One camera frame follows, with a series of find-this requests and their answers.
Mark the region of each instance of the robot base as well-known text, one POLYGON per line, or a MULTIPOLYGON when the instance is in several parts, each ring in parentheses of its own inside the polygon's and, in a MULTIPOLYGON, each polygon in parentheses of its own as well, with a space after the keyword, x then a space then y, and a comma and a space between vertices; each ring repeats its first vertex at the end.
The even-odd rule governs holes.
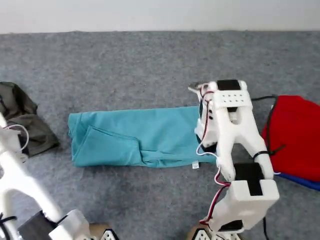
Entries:
POLYGON ((193 235, 192 240, 243 240, 239 234, 218 232, 211 237, 204 228, 198 228, 193 235))

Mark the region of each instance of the floor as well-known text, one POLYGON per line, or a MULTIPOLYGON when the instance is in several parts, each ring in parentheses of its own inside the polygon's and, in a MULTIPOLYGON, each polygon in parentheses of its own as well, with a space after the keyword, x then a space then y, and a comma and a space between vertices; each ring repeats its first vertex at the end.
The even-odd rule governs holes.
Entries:
MULTIPOLYGON (((69 113, 193 106, 190 83, 231 78, 245 80, 252 97, 300 95, 320 103, 320 32, 0 35, 0 81, 19 84, 61 142, 25 166, 65 212, 78 208, 91 222, 109 222, 120 239, 183 240, 218 189, 216 167, 73 167, 69 113)), ((271 104, 254 103, 260 130, 271 104)), ((249 159, 240 147, 232 155, 249 159)), ((319 192, 275 180, 280 200, 267 213, 269 238, 318 239, 319 192)), ((13 202, 19 223, 38 210, 20 193, 13 202)), ((243 236, 263 240, 262 224, 243 236)))

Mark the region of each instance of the teal cloth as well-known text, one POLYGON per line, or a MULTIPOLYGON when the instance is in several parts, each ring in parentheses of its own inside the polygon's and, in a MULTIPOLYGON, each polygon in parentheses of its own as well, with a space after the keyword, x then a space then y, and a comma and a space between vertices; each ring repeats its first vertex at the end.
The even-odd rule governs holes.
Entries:
POLYGON ((197 106, 71 113, 72 160, 77 167, 215 163, 212 155, 196 154, 198 117, 197 106))

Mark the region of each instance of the black cable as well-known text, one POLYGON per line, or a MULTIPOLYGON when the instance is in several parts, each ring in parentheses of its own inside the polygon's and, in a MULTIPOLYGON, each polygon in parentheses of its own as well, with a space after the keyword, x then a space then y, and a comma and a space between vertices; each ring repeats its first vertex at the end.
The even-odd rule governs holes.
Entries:
POLYGON ((220 236, 220 235, 218 235, 218 234, 216 234, 216 236, 217 236, 218 238, 222 239, 222 240, 225 240, 222 236, 220 236))
MULTIPOLYGON (((283 144, 282 146, 278 147, 277 149, 271 151, 271 140, 270 140, 270 125, 271 125, 271 118, 272 115, 274 113, 274 110, 276 109, 277 103, 278 103, 278 99, 279 97, 277 95, 269 95, 269 96, 262 96, 262 97, 256 97, 256 98, 252 98, 251 101, 260 101, 260 100, 264 100, 264 99, 274 99, 274 103, 273 103, 273 107, 271 108, 269 115, 267 117, 267 121, 266 121, 266 129, 265 129, 265 138, 266 138, 266 149, 267 151, 259 151, 257 152, 252 158, 255 159, 257 156, 259 156, 260 154, 269 154, 270 156, 275 155, 279 150, 281 150, 282 148, 284 148, 286 145, 283 144)), ((263 218, 263 233, 265 236, 266 240, 270 240, 267 234, 267 219, 266 217, 263 218)))
POLYGON ((267 219, 266 219, 266 217, 263 218, 263 233, 264 233, 265 239, 270 240, 268 237, 268 234, 267 234, 267 219))
POLYGON ((3 218, 4 214, 3 212, 0 214, 0 228, 4 234, 5 240, 10 240, 10 235, 8 233, 8 230, 6 229, 6 226, 4 225, 5 222, 10 220, 17 220, 16 216, 9 216, 6 218, 3 218))
MULTIPOLYGON (((271 118, 272 115, 276 109, 277 103, 278 103, 278 99, 279 97, 277 95, 269 95, 269 96, 262 96, 262 97, 255 97, 255 98, 251 98, 251 101, 260 101, 260 100, 264 100, 264 99, 274 99, 274 103, 273 103, 273 107, 271 108, 267 120, 266 120, 266 129, 265 129, 265 138, 266 138, 266 149, 269 152, 270 156, 275 155, 279 150, 283 149, 286 145, 283 144, 282 146, 278 147, 277 149, 271 151, 270 147, 270 125, 271 125, 271 118)), ((258 155, 262 154, 264 152, 257 152, 254 155, 254 158, 256 158, 258 155)))

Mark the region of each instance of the clothing tag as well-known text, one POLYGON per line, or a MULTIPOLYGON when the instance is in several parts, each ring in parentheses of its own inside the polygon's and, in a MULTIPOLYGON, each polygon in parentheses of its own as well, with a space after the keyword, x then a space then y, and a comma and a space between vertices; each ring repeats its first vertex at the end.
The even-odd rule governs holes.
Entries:
POLYGON ((199 161, 192 162, 192 169, 198 169, 199 168, 199 161))

